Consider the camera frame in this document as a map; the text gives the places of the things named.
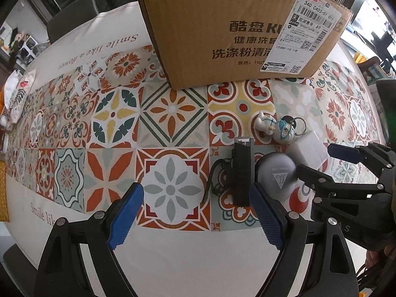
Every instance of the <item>floral tile pattern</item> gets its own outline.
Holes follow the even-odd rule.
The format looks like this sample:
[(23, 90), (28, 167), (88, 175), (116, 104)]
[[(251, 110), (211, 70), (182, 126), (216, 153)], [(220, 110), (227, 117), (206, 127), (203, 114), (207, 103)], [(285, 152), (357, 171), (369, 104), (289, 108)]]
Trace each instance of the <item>floral tile pattern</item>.
[(55, 152), (55, 202), (80, 212), (84, 212), (84, 159), (81, 148)]
[(137, 224), (150, 228), (210, 230), (210, 201), (201, 202), (209, 174), (204, 148), (140, 149), (136, 181), (145, 190)]
[[(237, 136), (255, 139), (255, 161), (286, 149), (253, 128), (260, 110), (277, 119), (302, 117), (326, 146), (377, 142), (379, 126), (364, 84), (348, 68), (326, 61), (309, 78), (175, 91), (151, 45), (98, 56), (31, 91), (9, 134), (7, 173), (38, 195), (88, 214), (106, 210), (140, 182), (145, 201), (139, 226), (255, 228), (254, 210), (235, 207), (227, 190), (202, 202), (213, 163), (231, 156)], [(363, 165), (338, 159), (328, 159), (320, 170), (336, 182), (376, 182)], [(224, 182), (219, 167), (213, 183)], [(284, 207), (308, 219), (313, 195), (299, 182)]]
[(84, 168), (86, 212), (106, 210), (120, 199), (135, 180), (136, 150), (133, 148), (90, 148)]
[(176, 91), (167, 83), (146, 83), (139, 121), (140, 146), (204, 147), (207, 142), (206, 88)]

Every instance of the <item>white triangle logo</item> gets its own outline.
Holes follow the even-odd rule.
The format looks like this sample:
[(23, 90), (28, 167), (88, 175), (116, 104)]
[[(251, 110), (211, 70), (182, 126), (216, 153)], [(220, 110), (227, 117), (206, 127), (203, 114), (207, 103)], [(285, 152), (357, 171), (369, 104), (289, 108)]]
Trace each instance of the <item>white triangle logo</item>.
[(282, 189), (283, 184), (285, 184), (286, 177), (288, 176), (289, 172), (283, 172), (283, 173), (272, 173), (277, 184), (279, 185), (279, 188)]

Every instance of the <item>white shipping label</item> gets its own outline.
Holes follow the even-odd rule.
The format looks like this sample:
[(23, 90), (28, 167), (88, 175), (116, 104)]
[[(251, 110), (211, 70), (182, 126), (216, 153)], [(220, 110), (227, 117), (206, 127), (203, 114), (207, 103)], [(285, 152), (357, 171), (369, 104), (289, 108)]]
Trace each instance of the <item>white shipping label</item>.
[(260, 71), (298, 74), (340, 17), (325, 0), (296, 0)]

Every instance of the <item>metal ring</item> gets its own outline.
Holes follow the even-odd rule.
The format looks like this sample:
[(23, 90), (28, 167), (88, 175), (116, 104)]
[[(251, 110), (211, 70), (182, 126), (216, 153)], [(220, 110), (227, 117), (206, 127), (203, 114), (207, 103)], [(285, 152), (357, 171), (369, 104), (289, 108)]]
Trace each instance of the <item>metal ring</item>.
[(291, 120), (291, 122), (290, 122), (290, 123), (292, 123), (292, 122), (295, 122), (296, 120), (302, 120), (302, 121), (304, 122), (305, 128), (304, 128), (304, 131), (303, 131), (302, 133), (299, 133), (299, 134), (297, 134), (297, 133), (294, 133), (294, 135), (295, 135), (295, 136), (301, 136), (301, 135), (304, 135), (304, 134), (305, 134), (305, 132), (306, 132), (306, 122), (305, 122), (305, 120), (304, 120), (303, 118), (301, 118), (301, 117), (295, 117), (295, 118), (293, 118), (293, 119)]

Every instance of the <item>brown cardboard box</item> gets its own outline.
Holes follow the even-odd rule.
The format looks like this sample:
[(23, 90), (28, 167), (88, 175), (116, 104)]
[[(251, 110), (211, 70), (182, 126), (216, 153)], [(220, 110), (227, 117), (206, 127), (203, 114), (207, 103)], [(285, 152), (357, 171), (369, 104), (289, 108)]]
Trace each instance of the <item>brown cardboard box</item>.
[(352, 16), (334, 0), (139, 3), (174, 89), (245, 79), (310, 77)]

